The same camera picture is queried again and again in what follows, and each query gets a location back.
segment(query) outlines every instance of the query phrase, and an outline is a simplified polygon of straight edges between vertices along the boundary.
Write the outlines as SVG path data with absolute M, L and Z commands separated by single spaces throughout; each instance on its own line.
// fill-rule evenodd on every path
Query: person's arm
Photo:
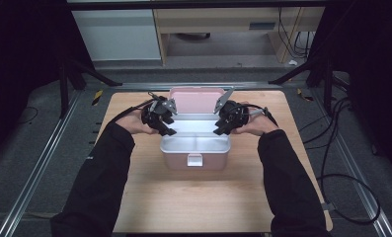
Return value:
M 285 134 L 264 115 L 252 116 L 233 133 L 260 136 L 258 153 L 264 169 L 264 187 L 274 214 L 272 234 L 330 236 L 316 191 Z
M 112 236 L 134 147 L 132 134 L 156 133 L 132 112 L 110 122 L 82 165 L 62 212 L 50 220 L 53 237 Z

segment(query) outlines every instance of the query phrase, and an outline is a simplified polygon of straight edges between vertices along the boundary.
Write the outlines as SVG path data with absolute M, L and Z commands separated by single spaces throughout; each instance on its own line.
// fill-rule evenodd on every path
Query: person's hand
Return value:
M 241 134 L 247 132 L 253 135 L 261 136 L 263 133 L 269 133 L 277 129 L 279 129 L 278 126 L 275 125 L 269 118 L 267 118 L 263 114 L 256 114 L 249 116 L 248 123 L 241 127 L 233 129 L 232 133 Z
M 141 120 L 141 110 L 128 113 L 125 117 L 120 118 L 116 123 L 128 130 L 131 134 L 147 133 L 156 134 L 158 130 L 150 128 L 147 124 L 143 124 Z

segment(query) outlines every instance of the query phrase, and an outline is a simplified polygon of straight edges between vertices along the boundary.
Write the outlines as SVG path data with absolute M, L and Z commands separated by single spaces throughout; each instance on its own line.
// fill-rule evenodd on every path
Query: white wall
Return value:
M 68 2 L 132 0 L 68 0 Z M 93 61 L 161 59 L 151 10 L 73 12 Z

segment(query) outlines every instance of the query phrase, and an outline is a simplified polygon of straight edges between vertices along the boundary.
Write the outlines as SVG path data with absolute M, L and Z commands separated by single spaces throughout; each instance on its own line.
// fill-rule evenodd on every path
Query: pink box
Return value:
M 217 99 L 224 94 L 220 88 L 172 88 L 170 98 L 177 105 L 174 123 L 168 126 L 177 133 L 163 136 L 161 150 L 172 170 L 222 170 L 226 166 L 230 139 L 216 135 L 214 124 L 219 116 L 213 113 Z

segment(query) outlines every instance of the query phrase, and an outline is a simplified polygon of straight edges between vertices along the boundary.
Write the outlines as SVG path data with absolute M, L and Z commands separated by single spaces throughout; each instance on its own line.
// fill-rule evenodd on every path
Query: person's left hand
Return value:
M 132 111 L 125 117 L 120 118 L 116 123 L 128 130 L 131 134 L 147 133 L 156 134 L 158 130 L 150 128 L 147 124 L 143 124 L 141 120 L 141 110 Z

